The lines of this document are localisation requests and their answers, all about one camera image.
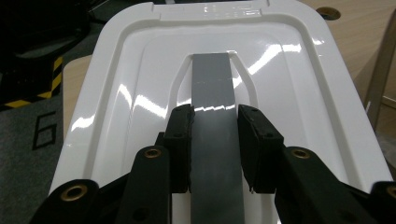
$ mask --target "white bin lid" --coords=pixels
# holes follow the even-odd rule
[[[391,180],[324,20],[293,0],[129,7],[101,33],[52,182],[101,187],[129,173],[171,110],[191,101],[191,55],[228,52],[237,104],[258,107],[286,146],[315,151],[343,182],[369,191]],[[250,194],[246,223],[276,223],[272,196]],[[174,221],[190,222],[190,195]]]

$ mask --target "floor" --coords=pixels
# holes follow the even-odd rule
[[[93,13],[108,21],[132,5],[105,1]],[[93,52],[102,24],[64,55],[64,64]],[[396,165],[396,109],[382,105],[377,139],[389,163]],[[39,147],[41,143],[51,144]],[[0,224],[27,223],[46,198],[63,145],[62,94],[21,108],[0,112]]]

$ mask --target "wooden table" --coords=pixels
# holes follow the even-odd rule
[[[352,78],[356,78],[372,59],[381,42],[395,0],[302,0],[313,9],[334,7],[341,18],[327,21]],[[91,56],[76,59],[64,68],[64,135],[66,135],[82,81]],[[396,127],[396,114],[390,110],[378,127]]]

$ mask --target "gray tape strip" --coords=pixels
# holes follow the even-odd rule
[[[195,54],[191,103],[191,223],[244,223],[242,171],[230,59]]]

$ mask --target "yellow black hazard tape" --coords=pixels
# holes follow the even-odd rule
[[[0,111],[8,110],[12,108],[18,108],[24,105],[29,105],[31,103],[49,99],[54,95],[58,95],[61,91],[61,82],[62,82],[62,66],[63,66],[63,58],[59,57],[53,63],[53,73],[52,73],[52,85],[50,91],[42,92],[38,95],[30,96],[24,99],[8,102],[6,104],[0,105]]]

